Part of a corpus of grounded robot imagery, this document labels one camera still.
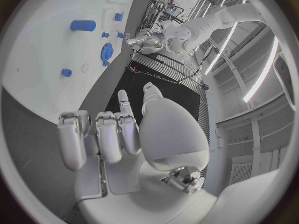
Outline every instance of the robotic hand holding object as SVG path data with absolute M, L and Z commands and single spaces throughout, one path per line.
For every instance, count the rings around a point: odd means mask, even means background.
M 215 7 L 209 15 L 191 19 L 182 26 L 174 27 L 170 20 L 162 22 L 163 36 L 153 36 L 147 29 L 142 29 L 136 38 L 129 39 L 127 36 L 127 44 L 144 54 L 162 49 L 184 54 L 205 42 L 213 31 L 232 27 L 235 22 L 242 21 L 264 22 L 264 19 L 250 3 Z
M 90 132 L 87 111 L 61 114 L 57 126 L 60 153 L 65 166 L 76 172 L 77 201 L 107 196 L 111 190 L 106 175 L 114 175 L 113 180 L 119 179 L 120 184 L 125 182 L 116 170 L 123 165 L 122 158 L 129 160 L 129 166 L 138 165 L 137 177 L 141 163 L 147 162 L 153 173 L 169 172 L 159 182 L 188 194 L 202 187 L 204 178 L 199 171 L 209 161 L 203 130 L 187 110 L 164 98 L 152 83 L 144 86 L 144 93 L 140 127 L 124 90 L 118 92 L 120 112 L 98 113 L 96 135 Z M 137 163 L 128 157 L 140 157 L 142 161 Z

